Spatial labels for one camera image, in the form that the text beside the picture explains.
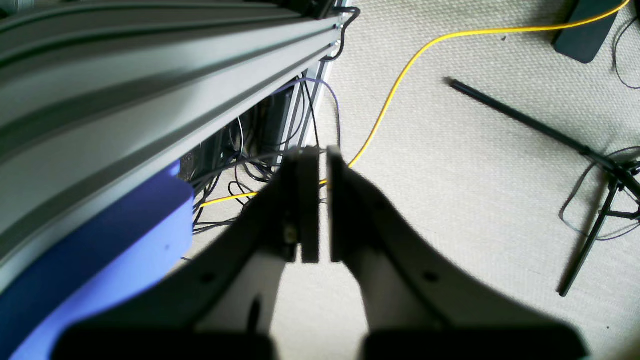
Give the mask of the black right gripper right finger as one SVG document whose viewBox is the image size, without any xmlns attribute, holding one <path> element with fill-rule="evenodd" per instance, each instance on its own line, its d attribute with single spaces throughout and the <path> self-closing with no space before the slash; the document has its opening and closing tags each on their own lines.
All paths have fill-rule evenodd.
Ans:
<svg viewBox="0 0 640 360">
<path fill-rule="evenodd" d="M 327 150 L 331 260 L 359 285 L 361 360 L 585 360 L 565 322 L 489 287 L 430 246 L 393 203 Z"/>
</svg>

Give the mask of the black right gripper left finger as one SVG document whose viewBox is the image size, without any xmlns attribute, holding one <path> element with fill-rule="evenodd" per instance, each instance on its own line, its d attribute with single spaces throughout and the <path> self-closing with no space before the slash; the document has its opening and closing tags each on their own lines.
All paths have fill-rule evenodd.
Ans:
<svg viewBox="0 0 640 360">
<path fill-rule="evenodd" d="M 55 360 L 276 360 L 269 332 L 286 265 L 319 260 L 319 160 L 284 155 L 272 180 L 158 284 L 67 328 Z"/>
</svg>

